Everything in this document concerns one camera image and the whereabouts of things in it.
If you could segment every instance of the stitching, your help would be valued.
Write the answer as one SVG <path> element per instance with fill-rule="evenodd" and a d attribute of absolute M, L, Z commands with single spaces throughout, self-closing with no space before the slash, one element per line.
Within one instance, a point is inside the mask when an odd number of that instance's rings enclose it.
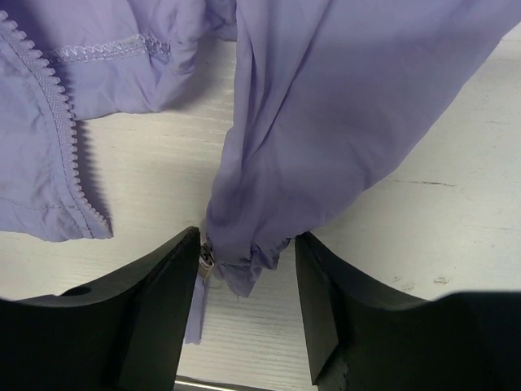
<path fill-rule="evenodd" d="M 93 46 L 63 46 L 47 51 L 43 57 L 54 66 L 87 63 L 101 59 L 121 59 L 131 55 L 170 55 L 170 44 L 142 34 L 135 34 L 119 41 Z"/>
<path fill-rule="evenodd" d="M 0 201 L 6 201 L 6 202 L 10 202 L 16 206 L 20 206 L 21 208 L 24 208 L 24 209 L 27 209 L 27 210 L 50 210 L 50 209 L 74 209 L 74 210 L 80 210 L 79 208 L 76 208 L 74 206 L 66 206 L 66 205 L 56 205 L 56 206 L 45 206 L 43 208 L 30 208 L 28 206 L 25 206 L 25 205 L 22 205 L 22 204 L 19 204 L 13 200 L 9 200 L 7 198 L 2 198 L 0 197 Z"/>

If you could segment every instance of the clothing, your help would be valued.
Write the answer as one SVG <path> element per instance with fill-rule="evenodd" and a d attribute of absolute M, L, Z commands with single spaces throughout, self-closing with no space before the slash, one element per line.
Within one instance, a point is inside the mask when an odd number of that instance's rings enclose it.
<path fill-rule="evenodd" d="M 193 73 L 198 40 L 237 35 L 234 126 L 207 233 L 217 273 L 243 296 L 290 238 L 391 173 L 521 20 L 518 0 L 238 0 L 236 13 L 234 0 L 0 0 L 0 9 L 35 45 L 2 14 L 0 230 L 53 241 L 112 234 L 81 192 L 71 119 L 166 108 Z"/>

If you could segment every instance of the tabletop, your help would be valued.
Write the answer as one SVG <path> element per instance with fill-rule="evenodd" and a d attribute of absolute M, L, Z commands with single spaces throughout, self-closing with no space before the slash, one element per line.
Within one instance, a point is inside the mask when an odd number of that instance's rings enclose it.
<path fill-rule="evenodd" d="M 427 299 L 521 289 L 520 40 L 521 29 L 509 34 L 401 167 L 316 230 L 318 238 L 376 279 Z M 234 43 L 207 40 L 190 89 L 169 110 L 80 124 L 85 193 L 115 236 L 51 244 L 0 233 L 1 297 L 60 294 L 199 225 L 231 126 L 234 62 Z M 185 345 L 178 374 L 315 389 L 292 246 L 248 299 L 212 283 L 203 341 Z"/>

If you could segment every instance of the wooden surface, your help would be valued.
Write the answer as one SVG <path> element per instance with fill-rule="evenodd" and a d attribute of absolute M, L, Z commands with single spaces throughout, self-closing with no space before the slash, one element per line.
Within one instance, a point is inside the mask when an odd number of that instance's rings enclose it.
<path fill-rule="evenodd" d="M 467 84 L 404 164 L 317 236 L 404 292 L 521 289 L 521 30 Z M 115 237 L 49 244 L 0 233 L 0 296 L 33 297 L 98 278 L 204 217 L 233 110 L 234 44 L 205 42 L 182 102 L 82 126 L 81 175 Z M 249 299 L 213 284 L 204 339 L 180 375 L 312 390 L 292 249 Z"/>

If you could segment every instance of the black plastic part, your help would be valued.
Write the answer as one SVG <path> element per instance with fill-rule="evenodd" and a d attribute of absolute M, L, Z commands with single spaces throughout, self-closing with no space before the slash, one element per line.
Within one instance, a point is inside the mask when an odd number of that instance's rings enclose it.
<path fill-rule="evenodd" d="M 0 389 L 171 391 L 198 264 L 188 228 L 60 297 L 0 300 Z"/>
<path fill-rule="evenodd" d="M 296 239 L 296 267 L 320 391 L 521 389 L 520 293 L 423 301 L 350 266 L 309 233 Z"/>

